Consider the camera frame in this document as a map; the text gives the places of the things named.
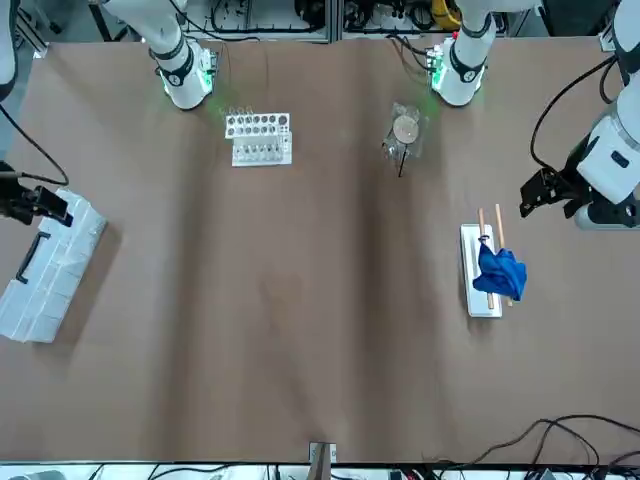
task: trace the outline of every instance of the wire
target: wire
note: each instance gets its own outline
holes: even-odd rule
[[[409,43],[409,39],[407,37],[404,37],[404,40],[407,42],[406,44],[409,45],[409,52],[411,53],[411,56],[413,57],[413,59],[416,61],[418,66],[426,72],[427,71],[427,64],[426,63],[422,63],[420,61],[420,59],[418,58],[418,54],[414,51],[415,49],[411,46],[411,43]]]
[[[361,31],[373,17],[374,4],[367,2],[361,5],[360,2],[345,2],[345,6],[350,6],[353,11],[344,16],[344,29],[347,32]]]
[[[565,430],[566,432],[570,433],[571,435],[573,435],[574,437],[578,438],[579,440],[583,441],[587,446],[589,446],[589,448],[591,448],[591,450],[595,453],[596,458],[598,459],[596,463],[599,463],[599,459],[600,459],[600,455],[598,454],[598,451],[595,449],[595,447],[593,445],[591,445],[582,435],[580,435],[579,433],[571,430],[570,428],[562,425],[561,423],[559,423],[559,419],[555,419],[555,420],[549,420],[546,418],[541,418],[539,420],[536,420],[535,422],[533,422],[522,434],[520,434],[518,437],[514,438],[513,440],[510,440],[508,442],[505,443],[500,443],[497,445],[493,445],[492,447],[488,448],[483,454],[481,454],[478,458],[472,460],[469,463],[463,463],[463,464],[457,464],[455,466],[449,467],[449,468],[444,468],[440,474],[438,475],[438,480],[442,480],[442,476],[444,475],[444,473],[447,470],[450,470],[451,468],[456,468],[456,469],[461,469],[461,468],[466,468],[466,467],[470,467],[473,466],[477,463],[480,463],[481,461],[483,461],[485,458],[487,458],[489,455],[491,455],[494,451],[496,450],[501,450],[503,448],[507,448],[507,447],[511,447],[519,442],[521,442],[522,440],[524,440],[525,437],[527,437],[538,425],[540,424],[551,424],[557,428],[560,428],[562,430]]]
[[[58,172],[60,172],[60,175],[62,175],[62,178],[64,180],[60,181],[60,180],[53,180],[49,177],[42,177],[40,175],[32,175],[30,173],[24,173],[24,172],[17,172],[19,177],[22,178],[31,178],[33,180],[39,180],[41,182],[46,182],[46,183],[50,183],[52,185],[60,185],[62,187],[66,187],[67,185],[69,185],[69,177],[67,176],[67,174],[65,173],[65,171],[62,169],[62,167],[60,165],[58,165],[58,162],[56,162],[51,155],[49,155],[40,145],[38,145],[38,143],[33,140],[28,134],[27,132],[25,132],[22,127],[20,127],[20,125],[18,125],[16,123],[16,121],[11,117],[11,115],[9,115],[9,112],[7,112],[4,108],[3,105],[0,104],[0,111],[2,112],[2,114],[5,116],[5,118],[9,121],[9,123],[11,125],[13,125],[13,128],[15,128],[16,130],[18,130],[18,132],[20,132],[20,135],[22,135],[24,137],[24,139],[29,142],[33,147],[35,147],[36,150],[38,150],[42,155],[44,155],[44,157],[49,160],[49,162],[51,162],[51,165],[53,165],[56,170],[58,170]]]
[[[506,13],[498,13],[496,12],[493,15],[494,21],[496,22],[496,24],[498,23],[497,20],[500,19],[500,21],[502,22],[502,28],[498,28],[496,30],[496,35],[503,35],[504,33],[506,33],[507,30],[509,30],[509,19],[507,17]]]
[[[613,67],[617,62],[618,62],[618,59],[615,58],[613,60],[613,62],[611,62],[609,65],[607,65],[605,67],[604,71],[602,72],[602,76],[600,77],[600,85],[599,85],[600,98],[607,105],[612,104],[613,103],[613,99],[609,98],[609,96],[607,95],[607,92],[605,90],[604,84],[607,81],[607,75],[609,75],[609,71],[611,70],[611,67]]]
[[[527,18],[529,18],[530,13],[531,13],[531,9],[527,10],[527,12],[524,14],[524,18],[522,19],[522,22],[520,22],[520,26],[518,27],[518,31],[516,32],[514,37],[517,37],[518,35],[520,35],[520,30],[522,30],[522,27],[524,26],[524,24],[527,23]]]
[[[640,435],[640,428],[634,427],[627,423],[619,422],[609,417],[604,417],[602,415],[593,415],[590,413],[577,413],[573,415],[564,415],[562,417],[558,417],[554,419],[556,422],[564,422],[566,420],[598,420],[600,422],[609,423],[616,427],[622,428],[623,430],[627,430],[629,432],[633,432],[636,435]]]
[[[615,467],[617,464],[619,464],[620,462],[622,462],[623,460],[626,460],[627,458],[631,458],[631,457],[636,457],[640,455],[640,450],[633,450],[631,452],[627,452],[623,455],[620,455],[617,458],[614,458],[611,462],[609,462],[607,464],[606,467],[606,471],[608,471],[611,467]],[[587,478],[593,478],[593,474],[598,470],[598,466],[596,465],[596,468],[594,468],[593,470],[591,470],[590,473],[587,473],[582,480],[586,480]]]
[[[395,50],[396,54],[398,55],[398,57],[400,58],[400,61],[402,62],[402,68],[404,69],[405,73],[407,74],[407,76],[414,82],[426,87],[427,83],[426,83],[426,77],[424,75],[424,72],[422,72],[421,70],[418,70],[417,68],[413,67],[413,65],[409,65],[409,63],[407,62],[407,59],[404,58],[404,45],[403,44],[396,44],[394,39],[391,39],[391,46],[393,47],[393,49]],[[425,82],[420,82],[418,79],[424,79]]]
[[[173,468],[171,470],[165,470],[162,473],[158,473],[156,476],[154,477],[149,477],[149,480],[157,480],[158,478],[164,477],[165,475],[169,475],[170,473],[175,473],[175,472],[197,472],[197,473],[216,473],[219,472],[220,470],[225,470],[229,467],[233,467],[235,464],[230,463],[227,465],[222,465],[221,467],[216,467],[213,469],[206,469],[206,468],[193,468],[193,467],[179,467],[179,468]]]
[[[415,477],[416,477],[418,480],[424,480],[424,477],[422,476],[422,474],[421,474],[420,472],[418,472],[418,470],[415,470],[415,469],[410,470],[410,473],[411,473],[412,475],[415,475]]]
[[[149,476],[147,477],[147,480],[151,480],[153,478],[153,474],[156,473],[156,471],[160,468],[160,464],[156,464],[155,467],[153,467],[153,470],[151,470],[151,473],[149,474]]]
[[[258,37],[244,37],[244,38],[222,38],[219,37],[217,35],[214,35],[213,33],[211,33],[209,30],[205,30],[204,28],[202,28],[200,25],[198,25],[197,23],[193,22],[186,13],[184,13],[182,10],[180,10],[180,8],[178,8],[178,6],[176,5],[176,2],[174,2],[174,0],[169,0],[169,3],[173,6],[173,8],[175,9],[176,12],[178,12],[178,14],[184,18],[184,20],[191,25],[193,28],[195,28],[196,30],[198,30],[199,32],[204,33],[205,35],[208,35],[211,38],[215,38],[216,40],[222,40],[223,42],[244,42],[245,40],[257,40],[258,42],[260,41],[260,39]]]
[[[411,45],[407,37],[401,38],[397,33],[390,33],[389,35],[387,35],[387,38],[393,38],[399,41],[402,45],[404,45],[406,48],[411,50],[411,52],[415,53],[416,55],[421,55],[423,57],[427,56],[427,52],[425,52],[424,50],[420,50],[419,48],[416,48],[413,45]]]
[[[213,9],[213,13],[211,14],[211,25],[212,25],[214,30],[217,30],[216,29],[216,14],[218,13],[218,8],[220,8],[220,4],[221,3],[222,3],[222,0],[218,0],[218,3],[216,3],[216,7]]]
[[[98,476],[98,473],[100,473],[100,471],[104,468],[104,463],[102,465],[100,465],[89,477],[89,480],[95,480],[95,478]]]
[[[553,97],[553,99],[549,102],[549,104],[543,110],[542,114],[540,115],[540,118],[538,118],[538,121],[536,122],[536,126],[533,129],[533,134],[531,135],[531,143],[529,145],[529,151],[531,153],[531,158],[533,158],[533,161],[536,162],[538,165],[540,165],[542,168],[546,168],[546,169],[550,170],[551,172],[555,173],[556,175],[558,174],[558,171],[555,168],[553,168],[548,163],[542,161],[540,159],[540,157],[538,157],[538,155],[536,154],[536,150],[535,150],[536,138],[538,136],[538,130],[540,130],[540,125],[542,125],[542,122],[544,121],[545,117],[547,116],[549,111],[553,108],[553,106],[558,102],[558,100],[560,100],[564,96],[565,93],[567,93],[569,90],[571,90],[578,83],[583,81],[585,78],[593,75],[598,70],[600,70],[603,67],[606,67],[607,65],[609,65],[613,61],[615,61],[615,57],[611,56],[611,57],[607,58],[606,60],[603,60],[602,62],[600,62],[595,67],[593,67],[593,68],[587,70],[586,72],[584,72],[578,78],[576,78],[571,83],[569,83],[567,86],[565,86],[562,90],[560,90],[560,92],[555,97]]]
[[[429,20],[427,21],[427,23],[421,22],[416,17],[416,10],[418,9],[422,12],[424,11],[427,12],[427,15],[429,16]],[[413,22],[413,24],[422,31],[429,31],[429,29],[433,27],[433,24],[435,23],[433,21],[433,17],[431,16],[431,10],[429,9],[429,2],[421,1],[421,2],[416,2],[411,4],[411,8],[409,9],[408,15],[409,15],[409,19]]]
[[[636,474],[636,472],[634,472],[633,468],[627,468],[625,469],[625,472],[622,473],[622,476],[625,478],[633,478],[635,480],[640,480],[640,477],[638,476],[638,474]]]
[[[560,417],[560,419],[556,419],[555,420],[556,423],[549,423],[549,425],[547,425],[547,428],[544,431],[544,434],[542,435],[542,438],[540,439],[540,443],[538,445],[538,448],[536,449],[536,453],[533,456],[533,460],[531,461],[531,466],[536,465],[538,463],[538,460],[540,460],[540,456],[542,455],[542,449],[544,448],[544,444],[545,444],[545,442],[547,440],[547,437],[549,436],[549,433],[551,432],[551,429],[554,426],[558,426],[559,425],[559,423],[557,423],[557,422],[561,422],[563,420],[566,420],[566,419],[563,419],[562,417]],[[588,442],[582,440],[580,437],[578,437],[578,438],[581,440],[581,442],[582,442],[581,444],[585,448],[585,452],[587,453],[587,463],[591,463],[591,455],[589,455],[589,450],[586,449],[585,445],[589,446],[591,448],[591,450],[595,453],[595,455],[596,455],[596,465],[598,465],[600,463],[600,456],[599,456],[597,450],[592,445],[590,445]]]

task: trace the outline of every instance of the black cable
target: black cable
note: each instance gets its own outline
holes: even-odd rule
[[[151,473],[149,474],[149,476],[147,477],[147,480],[151,480],[153,478],[153,474],[156,473],[156,471],[160,468],[160,464],[158,463],[155,467],[153,467],[153,470],[151,470]]]
[[[171,470],[165,470],[162,473],[158,473],[154,477],[149,477],[149,480],[157,480],[158,478],[164,477],[165,475],[169,475],[170,473],[175,473],[175,472],[216,473],[216,472],[219,472],[220,470],[224,470],[224,469],[227,469],[229,467],[233,467],[234,465],[235,464],[230,463],[228,465],[222,465],[221,467],[216,467],[216,468],[212,468],[212,469],[193,468],[193,467],[178,467],[178,468],[173,468]]]
[[[552,471],[552,473],[554,473],[554,474],[555,473],[562,473],[562,474],[566,475],[567,477],[569,477],[569,480],[573,480],[573,475],[571,475],[569,472],[564,472],[562,470],[555,470],[555,471]]]
[[[546,442],[546,440],[547,440],[547,437],[549,436],[549,433],[551,432],[551,429],[552,429],[554,426],[558,426],[558,425],[559,425],[559,423],[558,423],[558,422],[561,422],[561,421],[563,421],[563,420],[567,420],[567,419],[566,419],[566,418],[563,418],[563,417],[560,417],[559,419],[556,419],[556,420],[554,421],[554,423],[549,423],[549,424],[547,425],[547,428],[545,429],[544,434],[542,435],[542,438],[540,439],[540,443],[538,444],[538,448],[536,449],[536,453],[535,453],[535,454],[534,454],[534,456],[533,456],[533,460],[531,461],[531,464],[530,464],[531,466],[537,465],[538,460],[540,460],[540,456],[542,455],[542,449],[544,448],[544,444],[545,444],[545,442]],[[591,448],[591,450],[595,453],[595,455],[596,455],[596,465],[598,465],[598,464],[600,463],[600,455],[598,454],[597,450],[593,447],[593,445],[589,444],[588,442],[583,441],[583,440],[581,440],[581,441],[582,441],[582,445],[583,445],[583,447],[584,447],[585,445],[587,445],[587,446],[589,446],[589,447]],[[587,453],[587,463],[588,463],[588,464],[590,464],[590,463],[591,463],[591,455],[589,455],[589,450],[587,450],[587,449],[585,448],[585,452]]]
[[[540,130],[540,126],[542,125],[542,122],[544,121],[545,117],[547,116],[549,111],[553,108],[553,106],[558,102],[558,100],[560,100],[564,96],[565,93],[567,93],[569,90],[571,90],[578,83],[583,81],[585,78],[593,75],[598,70],[600,70],[603,67],[606,67],[609,63],[611,63],[613,61],[615,61],[615,57],[611,56],[611,57],[607,58],[606,60],[603,60],[602,62],[600,62],[595,67],[593,67],[593,68],[587,70],[586,72],[584,72],[578,78],[576,78],[571,83],[566,85],[562,90],[560,90],[560,92],[555,97],[553,97],[553,99],[549,102],[549,104],[543,110],[542,114],[540,115],[540,118],[538,118],[538,121],[536,122],[536,126],[533,129],[533,134],[531,135],[531,143],[529,144],[529,151],[530,151],[530,154],[531,154],[531,158],[533,158],[533,161],[536,162],[538,165],[540,165],[542,168],[546,168],[546,169],[548,169],[549,171],[551,171],[552,173],[554,173],[556,175],[558,174],[558,171],[555,168],[553,168],[551,165],[549,165],[548,163],[542,161],[540,159],[540,157],[538,157],[538,155],[536,154],[536,151],[535,151],[536,137],[538,136],[538,130]]]
[[[307,28],[291,28],[291,26],[289,26],[289,28],[275,28],[275,26],[270,27],[270,28],[260,28],[257,25],[256,25],[256,28],[242,28],[242,29],[241,28],[235,28],[235,29],[220,28],[220,27],[218,27],[218,24],[216,23],[216,13],[217,13],[218,7],[220,7],[221,3],[222,3],[222,0],[218,0],[218,3],[216,4],[215,8],[211,11],[211,28],[216,33],[222,33],[222,34],[231,34],[231,33],[244,33],[244,34],[250,34],[250,33],[312,33],[312,32],[317,32],[318,30],[324,28],[324,25],[313,26],[311,24],[309,24],[309,27],[307,27]]]
[[[633,468],[625,469],[625,472],[622,474],[625,478],[633,478],[634,480],[640,480],[640,476],[633,470]]]
[[[345,14],[343,21],[343,28],[347,32],[361,31],[363,30],[371,17],[373,16],[374,4],[362,5],[360,2],[345,2],[345,6],[351,6],[355,9],[355,12]]]
[[[176,2],[174,2],[173,0],[169,0],[169,3],[173,6],[173,8],[175,9],[175,11],[178,13],[178,15],[180,15],[182,18],[184,18],[184,20],[191,25],[193,28],[195,28],[196,30],[198,30],[201,33],[204,33],[205,35],[208,35],[211,38],[214,38],[216,40],[222,40],[223,42],[244,42],[245,40],[257,40],[258,42],[260,41],[260,39],[258,37],[244,37],[244,38],[222,38],[219,37],[217,35],[214,35],[213,33],[211,33],[208,30],[205,30],[204,28],[202,28],[200,25],[198,25],[197,23],[193,22],[186,13],[184,13],[182,10],[180,10],[180,8],[178,8],[178,6],[176,5]]]
[[[427,52],[425,52],[424,50],[420,50],[419,48],[416,48],[413,45],[411,45],[407,37],[401,38],[400,35],[398,35],[397,33],[390,33],[389,35],[387,35],[387,38],[392,38],[399,41],[402,45],[404,45],[406,48],[411,50],[411,52],[415,53],[416,55],[421,55],[423,57],[427,56]]]
[[[421,9],[421,11],[426,11],[429,15],[429,21],[427,23],[423,23],[416,17],[416,10]],[[431,27],[434,25],[433,17],[431,16],[431,10],[429,9],[429,2],[416,2],[411,4],[411,8],[409,9],[409,19],[411,22],[418,27],[418,29],[426,32],[429,31]]]
[[[411,43],[409,43],[409,39],[407,37],[404,37],[404,40],[405,40],[405,42],[407,42],[406,45],[409,45],[411,47]],[[416,52],[414,52],[414,48],[413,47],[409,48],[409,52],[411,53],[411,56],[416,61],[418,66],[426,72],[427,71],[427,64],[426,63],[422,63],[420,61],[420,59],[418,58],[418,54]]]
[[[423,74],[424,72],[422,70],[418,71],[417,69],[415,69],[412,65],[409,65],[409,63],[407,62],[407,59],[404,58],[404,45],[403,44],[397,44],[395,42],[395,40],[391,39],[391,46],[393,47],[393,49],[395,50],[396,54],[398,55],[398,58],[400,58],[400,62],[402,63],[402,68],[405,71],[405,73],[409,76],[409,78],[416,82],[416,76],[424,79],[425,83],[419,82],[417,81],[416,83],[418,83],[419,85],[421,85],[422,87],[426,87],[426,76]]]
[[[610,469],[611,467],[615,467],[617,464],[619,464],[619,463],[620,463],[620,462],[622,462],[623,460],[626,460],[627,458],[631,458],[631,457],[636,457],[636,456],[638,456],[638,455],[640,455],[640,450],[633,450],[633,451],[631,451],[631,452],[627,452],[627,453],[625,453],[625,454],[623,454],[623,455],[620,455],[619,457],[614,458],[611,462],[609,462],[609,463],[607,464],[607,467],[606,467],[606,469],[605,469],[605,470],[608,472],[608,471],[609,471],[609,469]],[[586,475],[583,477],[583,479],[582,479],[582,480],[586,480],[586,479],[588,479],[588,478],[594,478],[594,477],[593,477],[593,474],[594,474],[597,470],[598,470],[598,467],[594,468],[590,473],[586,474]]]
[[[452,468],[456,468],[456,469],[461,469],[461,468],[466,468],[466,467],[470,467],[473,465],[476,465],[477,463],[480,463],[481,461],[483,461],[485,458],[487,458],[490,454],[492,454],[494,451],[496,450],[501,450],[503,448],[507,448],[507,447],[511,447],[519,442],[521,442],[522,440],[524,440],[538,425],[540,424],[552,424],[553,426],[560,428],[562,430],[565,430],[566,432],[570,433],[571,435],[573,435],[574,437],[576,437],[577,439],[581,440],[582,442],[584,442],[587,446],[589,446],[589,448],[591,448],[591,450],[595,453],[596,458],[598,459],[597,462],[599,463],[599,459],[600,459],[600,455],[598,454],[598,451],[595,449],[595,447],[593,445],[591,445],[591,443],[589,443],[582,435],[580,435],[579,433],[573,431],[572,429],[562,425],[561,423],[559,423],[558,419],[555,420],[549,420],[546,418],[541,418],[539,420],[536,420],[535,422],[533,422],[522,434],[520,434],[518,437],[514,438],[513,440],[509,440],[508,442],[504,442],[504,443],[500,443],[497,445],[493,445],[492,447],[489,447],[483,454],[481,454],[478,458],[472,460],[471,462],[468,463],[463,463],[463,464],[457,464],[455,466],[449,467],[449,468],[444,468],[440,474],[438,475],[438,480],[442,480],[442,476],[444,475],[444,473],[447,470],[450,470]]]
[[[604,83],[607,81],[607,75],[609,75],[609,71],[611,70],[611,67],[613,67],[617,62],[618,62],[618,59],[615,58],[613,62],[611,62],[609,65],[605,67],[604,71],[602,72],[602,76],[600,77],[600,85],[599,85],[600,98],[607,105],[612,104],[613,99],[609,98],[609,96],[607,95],[607,92],[604,87]]]
[[[507,14],[506,13],[496,13],[496,14],[494,14],[494,21],[496,21],[495,19],[497,19],[497,18],[500,18],[500,21],[502,22],[502,28],[498,28],[496,30],[496,35],[503,35],[509,29],[509,19],[507,18]]]
[[[517,37],[518,35],[520,35],[520,30],[522,30],[522,27],[527,22],[527,19],[529,18],[530,13],[531,13],[531,9],[527,10],[527,13],[524,14],[524,18],[522,19],[522,22],[520,22],[520,26],[518,27],[518,31],[516,32],[514,37]]]
[[[16,172],[18,174],[19,177],[22,178],[31,178],[33,180],[39,180],[41,182],[46,182],[46,183],[50,183],[52,185],[60,185],[62,187],[66,187],[67,185],[69,185],[69,177],[67,176],[67,174],[65,173],[65,171],[62,169],[62,167],[60,165],[58,165],[58,162],[56,162],[51,155],[49,155],[40,145],[38,145],[38,143],[33,140],[28,134],[27,132],[25,132],[22,127],[20,127],[20,125],[18,125],[16,123],[16,121],[11,117],[11,115],[9,115],[9,112],[7,112],[4,108],[4,106],[2,104],[0,104],[0,112],[2,112],[2,114],[5,116],[5,118],[9,121],[9,123],[11,125],[13,125],[13,128],[15,128],[16,130],[18,130],[18,132],[20,132],[20,135],[22,135],[24,137],[24,139],[29,142],[33,147],[35,147],[36,150],[38,150],[42,155],[44,155],[44,157],[49,160],[49,162],[51,162],[51,165],[53,165],[56,170],[58,170],[58,172],[60,172],[60,175],[62,175],[62,178],[64,180],[60,181],[60,180],[53,180],[49,177],[42,177],[40,175],[32,175],[30,173],[24,173],[24,172]]]
[[[98,475],[98,473],[100,473],[100,471],[104,468],[104,463],[102,465],[100,465],[95,472],[93,472],[91,474],[91,476],[89,477],[89,480],[95,480],[96,476]]]
[[[633,432],[637,435],[640,435],[640,428],[634,427],[627,423],[619,422],[618,420],[614,420],[609,417],[604,417],[602,415],[593,415],[590,413],[576,413],[573,415],[563,415],[562,417],[555,418],[556,422],[564,422],[566,420],[598,420],[600,422],[609,423],[616,427],[622,428],[623,430],[628,430],[629,432]]]

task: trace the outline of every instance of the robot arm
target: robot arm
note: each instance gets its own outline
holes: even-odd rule
[[[17,10],[18,0],[5,1],[0,6],[0,101],[7,98],[16,81],[13,32]],[[4,107],[0,106],[0,110],[13,123]],[[71,226],[73,217],[67,212],[67,202],[43,186],[31,190],[21,185],[18,179],[23,176],[25,174],[15,172],[8,163],[0,161],[0,215],[25,225],[30,225],[34,216],[41,215]]]
[[[18,12],[18,0],[2,2],[0,6],[0,102],[16,83],[16,52],[13,48],[13,32]]]
[[[456,0],[462,14],[460,31],[455,40],[443,46],[439,81],[434,85],[449,105],[468,104],[480,88],[487,56],[496,38],[492,12],[528,10],[537,0]]]
[[[191,110],[212,92],[216,55],[197,42],[188,42],[176,18],[176,7],[184,9],[186,0],[101,2],[144,38],[158,64],[164,89],[178,108]]]
[[[560,201],[584,229],[640,226],[640,2],[623,0],[613,23],[625,87],[569,155],[564,169],[539,170],[522,188],[520,213]]]

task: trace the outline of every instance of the brown table surface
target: brown table surface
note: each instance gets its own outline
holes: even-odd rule
[[[389,41],[229,50],[217,100],[188,113],[144,45],[35,62],[20,121],[110,224],[55,343],[0,340],[0,458],[287,462],[325,440],[343,462],[463,462],[540,417],[640,425],[640,239],[580,231],[559,206],[518,213],[534,123],[597,40],[496,41],[483,90],[436,102],[403,179],[380,143],[423,87]],[[224,102],[290,112],[293,165],[231,168]],[[589,79],[540,155],[563,166],[602,110]],[[53,174],[17,134],[9,162]],[[479,206],[494,223],[496,202],[529,282],[502,319],[472,320],[459,227]],[[3,280],[34,230],[2,220]],[[605,460],[637,447],[571,425]],[[540,433],[487,461],[529,461]],[[586,461],[551,437],[544,461]]]

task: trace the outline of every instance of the white plastic box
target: white plastic box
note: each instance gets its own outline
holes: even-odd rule
[[[68,203],[71,227],[43,218],[28,266],[0,298],[0,334],[18,342],[53,341],[106,225],[81,196],[56,194]]]

